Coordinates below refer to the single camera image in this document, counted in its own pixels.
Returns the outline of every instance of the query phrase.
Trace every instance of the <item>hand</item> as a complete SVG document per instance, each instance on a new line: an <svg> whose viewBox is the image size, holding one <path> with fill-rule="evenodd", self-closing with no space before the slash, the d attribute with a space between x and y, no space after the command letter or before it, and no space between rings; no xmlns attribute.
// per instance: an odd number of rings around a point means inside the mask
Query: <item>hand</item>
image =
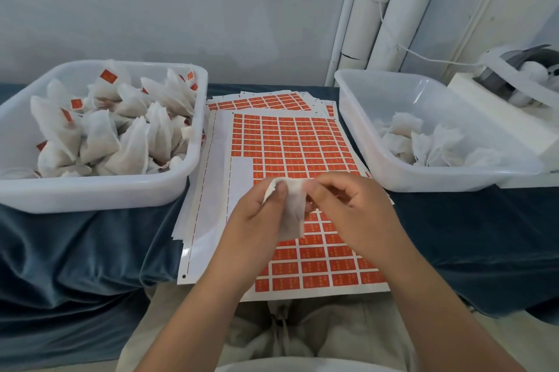
<svg viewBox="0 0 559 372"><path fill-rule="evenodd" d="M207 268L219 285L242 297L270 262L278 244L280 220L287 196L285 183L266 200L264 193L272 178L253 186L237 203Z"/></svg>
<svg viewBox="0 0 559 372"><path fill-rule="evenodd" d="M342 240L373 263L388 264L411 243L388 194L373 179L329 172L307 181L303 188Z"/></svg>

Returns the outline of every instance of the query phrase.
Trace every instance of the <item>dark blue tablecloth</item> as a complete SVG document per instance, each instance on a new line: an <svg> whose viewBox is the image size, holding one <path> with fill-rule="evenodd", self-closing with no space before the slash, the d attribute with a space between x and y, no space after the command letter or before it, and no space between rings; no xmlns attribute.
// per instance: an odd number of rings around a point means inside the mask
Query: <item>dark blue tablecloth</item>
<svg viewBox="0 0 559 372"><path fill-rule="evenodd" d="M0 102L20 88L0 86ZM282 89L338 101L325 87L211 84L208 96ZM182 245L171 232L184 195L100 212L0 206L0 369L117 358L147 309L143 287L176 279ZM416 247L481 312L559 296L559 188L391 197Z"/></svg>

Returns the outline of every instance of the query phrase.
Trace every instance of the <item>left hand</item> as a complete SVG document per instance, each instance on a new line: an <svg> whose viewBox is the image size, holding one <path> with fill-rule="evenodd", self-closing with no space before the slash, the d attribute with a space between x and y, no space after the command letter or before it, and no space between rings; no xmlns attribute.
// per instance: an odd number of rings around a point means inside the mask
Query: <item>left hand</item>
<svg viewBox="0 0 559 372"><path fill-rule="evenodd" d="M278 244L287 186L279 183L262 206L271 181L272 178L264 179L239 200L205 273L218 279L222 289L229 288L238 297L254 284Z"/></svg>

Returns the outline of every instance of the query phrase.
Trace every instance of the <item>plastic bin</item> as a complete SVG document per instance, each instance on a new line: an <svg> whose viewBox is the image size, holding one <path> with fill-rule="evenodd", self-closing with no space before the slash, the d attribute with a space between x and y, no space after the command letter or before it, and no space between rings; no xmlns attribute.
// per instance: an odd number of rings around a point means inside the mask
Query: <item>plastic bin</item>
<svg viewBox="0 0 559 372"><path fill-rule="evenodd" d="M484 114L440 82L406 73L339 70L340 112L363 154L373 177L396 192L473 191L516 176L543 171L535 153L497 127ZM506 154L504 166L418 167L397 159L381 143L372 122L390 121L397 112L423 119L422 132L432 134L439 123L466 135L456 147L462 157L477 147Z"/></svg>
<svg viewBox="0 0 559 372"><path fill-rule="evenodd" d="M200 157L207 71L200 66L178 63L121 63L128 68L136 87L140 86L141 77L163 82L167 68L188 73L192 67L198 90L192 120L194 137L188 144L184 162L173 170L155 175L0 180L1 204L30 213L124 209L161 206L184 191L188 174ZM31 96L46 96L46 86L55 77L73 94L86 96L87 84L99 76L102 64L101 60L85 60L59 65L0 106L0 168L36 168L38 150L35 146L44 137L31 115Z"/></svg>

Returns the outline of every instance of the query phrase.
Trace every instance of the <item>white string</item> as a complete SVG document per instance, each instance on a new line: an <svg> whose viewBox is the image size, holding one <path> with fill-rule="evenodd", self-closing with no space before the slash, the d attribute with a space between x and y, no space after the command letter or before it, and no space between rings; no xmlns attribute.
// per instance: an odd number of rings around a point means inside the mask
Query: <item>white string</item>
<svg viewBox="0 0 559 372"><path fill-rule="evenodd" d="M386 25L386 23L384 23L384 16L382 13L382 3L379 1L378 2L378 9L380 10L380 14L381 14L381 24L384 25L384 30L386 31L386 33L388 34L388 36L390 37L390 39L392 39L392 42L394 42L399 48L401 48L402 50L413 54L414 56L417 56L425 61L428 62L433 62L433 63L444 63L446 65L458 65L458 66L470 66L470 67L477 67L482 65L481 63L458 63L458 62L451 62L449 60L435 60L433 58L427 58L422 56L421 54L416 53L415 51L410 50L408 47L404 46L403 44L401 44L396 37L392 34L392 32L390 32L390 30L388 29L388 26Z"/></svg>

